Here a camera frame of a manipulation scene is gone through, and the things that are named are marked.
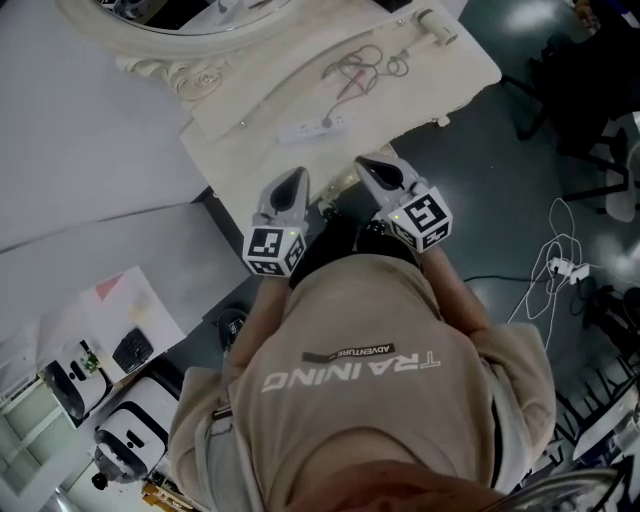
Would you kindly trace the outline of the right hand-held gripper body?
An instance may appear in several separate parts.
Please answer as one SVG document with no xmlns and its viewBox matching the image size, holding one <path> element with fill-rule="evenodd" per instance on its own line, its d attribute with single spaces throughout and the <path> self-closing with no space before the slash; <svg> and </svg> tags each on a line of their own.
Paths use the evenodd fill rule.
<svg viewBox="0 0 640 512">
<path fill-rule="evenodd" d="M 453 216 L 437 187 L 422 187 L 388 214 L 391 231 L 418 253 L 435 247 L 452 231 Z"/>
</svg>

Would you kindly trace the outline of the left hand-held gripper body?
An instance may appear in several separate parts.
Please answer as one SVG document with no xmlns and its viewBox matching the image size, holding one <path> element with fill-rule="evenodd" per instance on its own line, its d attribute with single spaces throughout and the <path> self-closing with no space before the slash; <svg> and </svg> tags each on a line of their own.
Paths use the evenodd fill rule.
<svg viewBox="0 0 640 512">
<path fill-rule="evenodd" d="M 289 278 L 293 274 L 307 248 L 306 214 L 306 210 L 291 215 L 254 214 L 242 258 L 255 275 Z"/>
</svg>

